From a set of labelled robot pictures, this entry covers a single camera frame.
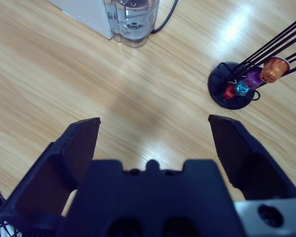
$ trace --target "coffee capsule holder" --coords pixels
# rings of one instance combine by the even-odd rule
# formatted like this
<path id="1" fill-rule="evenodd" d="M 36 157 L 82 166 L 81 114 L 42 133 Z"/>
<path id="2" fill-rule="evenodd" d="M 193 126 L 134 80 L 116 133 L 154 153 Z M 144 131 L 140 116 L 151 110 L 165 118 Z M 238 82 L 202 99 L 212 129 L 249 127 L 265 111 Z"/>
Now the coffee capsule holder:
<path id="1" fill-rule="evenodd" d="M 221 62 L 210 73 L 208 90 L 220 106 L 241 109 L 260 98 L 258 88 L 296 72 L 296 52 L 280 53 L 296 43 L 296 21 L 241 63 Z"/>

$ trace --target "screw hole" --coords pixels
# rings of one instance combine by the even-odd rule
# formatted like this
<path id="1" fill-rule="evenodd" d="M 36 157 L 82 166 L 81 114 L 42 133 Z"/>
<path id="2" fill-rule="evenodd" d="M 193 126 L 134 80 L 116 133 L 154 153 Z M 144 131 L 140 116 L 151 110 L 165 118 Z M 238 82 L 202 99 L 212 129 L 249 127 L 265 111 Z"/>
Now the screw hole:
<path id="1" fill-rule="evenodd" d="M 260 218 L 269 226 L 281 227 L 284 223 L 284 218 L 280 211 L 273 206 L 261 205 L 258 208 Z"/>

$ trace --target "orange coffee capsule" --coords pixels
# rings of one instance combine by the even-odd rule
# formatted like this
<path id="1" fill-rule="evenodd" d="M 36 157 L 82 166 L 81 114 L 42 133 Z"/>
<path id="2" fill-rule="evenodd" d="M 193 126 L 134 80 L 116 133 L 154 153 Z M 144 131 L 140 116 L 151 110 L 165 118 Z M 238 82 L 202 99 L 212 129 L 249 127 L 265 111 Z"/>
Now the orange coffee capsule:
<path id="1" fill-rule="evenodd" d="M 289 69 L 290 63 L 286 59 L 274 56 L 264 63 L 260 78 L 265 83 L 274 83 Z"/>

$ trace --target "black plastic mount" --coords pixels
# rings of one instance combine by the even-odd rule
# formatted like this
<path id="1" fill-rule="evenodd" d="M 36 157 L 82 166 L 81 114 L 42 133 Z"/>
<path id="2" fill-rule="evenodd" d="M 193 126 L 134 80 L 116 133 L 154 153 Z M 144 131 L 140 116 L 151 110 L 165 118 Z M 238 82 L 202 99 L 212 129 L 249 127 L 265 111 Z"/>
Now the black plastic mount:
<path id="1" fill-rule="evenodd" d="M 232 118 L 210 115 L 220 162 L 246 199 L 296 198 L 296 187 L 261 143 Z"/>
<path id="2" fill-rule="evenodd" d="M 230 100 L 226 100 L 223 97 L 222 94 L 226 90 L 229 78 L 231 78 L 233 74 L 241 69 L 241 67 L 239 67 L 237 70 L 233 70 L 238 65 L 238 63 L 234 62 L 220 63 L 211 71 L 208 77 L 208 90 L 211 97 L 217 104 L 230 110 L 238 110 L 246 107 L 248 104 L 250 104 L 255 95 L 255 92 L 250 90 L 247 93 L 247 97 L 236 95 Z"/>
<path id="3" fill-rule="evenodd" d="M 61 213 L 93 158 L 99 118 L 81 120 L 45 149 L 0 209 L 22 236 L 55 236 Z"/>
<path id="4" fill-rule="evenodd" d="M 226 174 L 246 199 L 296 198 L 296 187 L 240 122 L 215 115 L 209 121 Z M 182 171 L 160 170 L 154 160 L 145 171 L 91 161 L 99 125 L 99 118 L 71 124 L 3 204 L 0 218 L 26 237 L 245 236 L 212 160 L 188 160 Z"/>

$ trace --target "round black base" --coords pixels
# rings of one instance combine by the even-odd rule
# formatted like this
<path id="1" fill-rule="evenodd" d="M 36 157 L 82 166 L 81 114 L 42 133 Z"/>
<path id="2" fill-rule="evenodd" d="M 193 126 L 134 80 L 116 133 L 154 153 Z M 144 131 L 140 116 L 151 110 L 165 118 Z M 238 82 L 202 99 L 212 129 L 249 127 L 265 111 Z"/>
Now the round black base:
<path id="1" fill-rule="evenodd" d="M 233 62 L 227 62 L 226 64 L 230 69 L 234 69 L 237 65 L 239 65 L 239 63 Z M 250 104 L 255 92 L 250 90 L 246 95 L 247 97 L 236 95 L 232 99 L 226 100 L 222 94 L 228 84 L 228 81 L 226 80 L 228 74 L 229 70 L 224 65 L 220 65 L 220 73 L 218 72 L 218 66 L 215 67 L 208 77 L 208 90 L 213 100 L 220 106 L 230 110 L 239 110 Z"/>

